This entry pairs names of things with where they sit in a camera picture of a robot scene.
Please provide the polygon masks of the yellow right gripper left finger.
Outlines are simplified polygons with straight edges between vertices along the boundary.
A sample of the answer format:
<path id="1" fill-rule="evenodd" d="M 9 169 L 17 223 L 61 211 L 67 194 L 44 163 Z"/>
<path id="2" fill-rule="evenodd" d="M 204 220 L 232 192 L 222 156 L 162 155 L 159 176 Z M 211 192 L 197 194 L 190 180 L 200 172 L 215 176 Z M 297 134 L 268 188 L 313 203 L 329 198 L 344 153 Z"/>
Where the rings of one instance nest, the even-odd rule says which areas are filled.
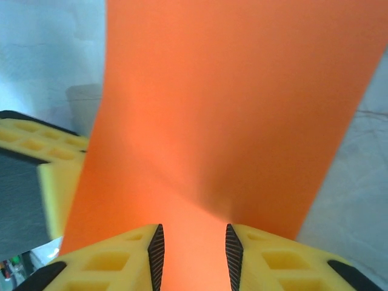
<path id="1" fill-rule="evenodd" d="M 164 230 L 151 224 L 59 256 L 17 290 L 160 290 Z"/>

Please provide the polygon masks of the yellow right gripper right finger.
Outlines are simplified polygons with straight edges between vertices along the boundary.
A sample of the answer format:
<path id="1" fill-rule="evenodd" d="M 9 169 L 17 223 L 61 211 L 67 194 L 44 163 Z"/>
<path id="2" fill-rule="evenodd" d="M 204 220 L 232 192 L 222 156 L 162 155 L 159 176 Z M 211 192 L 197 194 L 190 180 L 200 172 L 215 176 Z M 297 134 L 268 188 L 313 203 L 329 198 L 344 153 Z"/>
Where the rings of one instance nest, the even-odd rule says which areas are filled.
<path id="1" fill-rule="evenodd" d="M 379 290 L 344 258 L 241 224 L 226 227 L 232 290 Z"/>

